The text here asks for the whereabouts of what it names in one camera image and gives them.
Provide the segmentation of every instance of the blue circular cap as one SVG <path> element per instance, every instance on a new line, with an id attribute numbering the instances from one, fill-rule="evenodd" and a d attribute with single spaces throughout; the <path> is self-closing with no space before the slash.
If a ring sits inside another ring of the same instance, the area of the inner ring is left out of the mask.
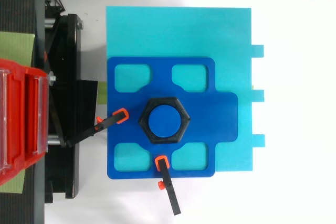
<path id="1" fill-rule="evenodd" d="M 148 125 L 151 131 L 158 137 L 169 137 L 179 130 L 181 116 L 174 107 L 160 105 L 152 110 L 149 115 Z"/>

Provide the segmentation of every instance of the orange screw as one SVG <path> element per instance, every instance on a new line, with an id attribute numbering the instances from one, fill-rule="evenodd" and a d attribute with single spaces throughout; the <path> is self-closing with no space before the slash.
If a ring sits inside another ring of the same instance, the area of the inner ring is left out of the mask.
<path id="1" fill-rule="evenodd" d="M 102 118 L 100 118 L 100 116 L 97 117 L 97 123 L 101 123 L 103 121 Z"/>
<path id="2" fill-rule="evenodd" d="M 160 190 L 163 190 L 163 189 L 166 188 L 166 187 L 164 186 L 164 182 L 163 182 L 163 181 L 159 181 L 157 184 L 158 184 Z"/>

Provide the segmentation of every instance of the light blue plate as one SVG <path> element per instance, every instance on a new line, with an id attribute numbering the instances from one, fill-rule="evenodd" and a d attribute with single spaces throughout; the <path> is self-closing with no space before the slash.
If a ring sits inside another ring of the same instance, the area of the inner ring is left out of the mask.
<path id="1" fill-rule="evenodd" d="M 264 47 L 251 45 L 251 9 L 107 7 L 107 59 L 157 56 L 214 59 L 216 89 L 238 96 L 238 138 L 217 144 L 216 171 L 252 170 L 253 147 L 264 147 L 265 138 L 252 134 L 252 102 L 263 102 L 264 91 L 252 90 L 251 59 L 263 57 Z M 175 84 L 188 92 L 205 90 L 202 66 L 175 67 Z M 115 83 L 108 85 L 119 92 L 136 92 L 150 81 L 149 66 L 118 65 Z M 204 151 L 199 143 L 186 144 L 173 153 L 173 168 L 204 168 Z M 194 162 L 193 153 L 200 157 Z M 136 144 L 119 144 L 114 165 L 125 172 L 146 170 L 152 165 L 149 155 Z"/>

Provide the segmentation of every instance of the metal rod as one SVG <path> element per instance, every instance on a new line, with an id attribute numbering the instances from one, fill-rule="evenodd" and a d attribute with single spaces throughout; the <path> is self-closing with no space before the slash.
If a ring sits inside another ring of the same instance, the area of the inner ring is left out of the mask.
<path id="1" fill-rule="evenodd" d="M 60 145 L 60 138 L 58 135 L 49 135 L 48 136 L 48 145 Z"/>
<path id="2" fill-rule="evenodd" d="M 44 21 L 44 28 L 45 29 L 52 29 L 55 23 L 54 18 L 46 18 Z"/>

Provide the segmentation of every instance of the red plastic drawer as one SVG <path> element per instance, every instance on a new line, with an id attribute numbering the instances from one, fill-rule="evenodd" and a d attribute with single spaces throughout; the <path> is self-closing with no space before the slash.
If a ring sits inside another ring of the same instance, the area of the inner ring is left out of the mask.
<path id="1" fill-rule="evenodd" d="M 0 185 L 25 166 L 25 68 L 0 60 Z"/>
<path id="2" fill-rule="evenodd" d="M 47 150 L 47 74 L 0 59 L 0 185 Z"/>

